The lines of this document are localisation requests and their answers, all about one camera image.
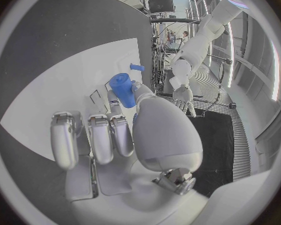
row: white panel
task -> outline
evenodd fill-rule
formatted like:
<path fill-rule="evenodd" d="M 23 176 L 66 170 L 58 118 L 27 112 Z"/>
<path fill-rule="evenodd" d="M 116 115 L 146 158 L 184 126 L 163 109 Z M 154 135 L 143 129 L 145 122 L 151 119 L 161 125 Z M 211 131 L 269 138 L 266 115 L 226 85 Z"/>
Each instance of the white panel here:
<path fill-rule="evenodd" d="M 107 99 L 105 84 L 117 73 L 128 73 L 141 82 L 136 38 L 110 42 L 77 53 L 52 66 L 35 78 L 14 99 L 1 125 L 21 144 L 35 153 L 54 160 L 50 143 L 51 116 L 56 111 L 78 110 L 86 120 L 98 108 L 90 95 L 98 90 Z M 130 128 L 135 108 L 123 108 Z"/>

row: black floor mat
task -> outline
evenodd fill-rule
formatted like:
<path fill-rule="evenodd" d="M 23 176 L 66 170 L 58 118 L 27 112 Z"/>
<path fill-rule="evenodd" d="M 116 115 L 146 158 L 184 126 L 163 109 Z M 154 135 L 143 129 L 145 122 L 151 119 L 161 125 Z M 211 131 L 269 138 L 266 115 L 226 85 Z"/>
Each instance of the black floor mat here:
<path fill-rule="evenodd" d="M 210 197 L 222 185 L 233 182 L 234 135 L 229 115 L 207 111 L 205 117 L 189 117 L 203 145 L 203 162 L 193 173 L 194 189 Z"/>

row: black mat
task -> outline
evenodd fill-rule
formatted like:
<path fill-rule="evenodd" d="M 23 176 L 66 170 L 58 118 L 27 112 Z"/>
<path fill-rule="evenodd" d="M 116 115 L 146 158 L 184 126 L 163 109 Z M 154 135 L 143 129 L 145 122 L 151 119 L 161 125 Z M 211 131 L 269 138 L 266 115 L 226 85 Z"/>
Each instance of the black mat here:
<path fill-rule="evenodd" d="M 210 197 L 222 185 L 233 182 L 234 135 L 229 115 L 207 111 L 205 117 L 189 117 L 203 145 L 203 162 L 193 173 L 194 189 Z"/>

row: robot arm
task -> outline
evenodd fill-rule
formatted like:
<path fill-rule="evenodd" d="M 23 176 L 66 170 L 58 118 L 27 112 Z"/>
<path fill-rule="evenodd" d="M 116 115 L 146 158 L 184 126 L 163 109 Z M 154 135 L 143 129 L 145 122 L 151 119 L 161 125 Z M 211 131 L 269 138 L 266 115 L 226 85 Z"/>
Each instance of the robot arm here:
<path fill-rule="evenodd" d="M 191 75 L 188 78 L 192 77 L 207 56 L 210 43 L 225 31 L 225 25 L 241 11 L 228 0 L 220 1 L 212 14 L 207 14 L 202 19 L 199 31 L 180 49 L 171 61 L 171 66 L 173 67 L 179 58 L 185 59 L 191 65 Z"/>

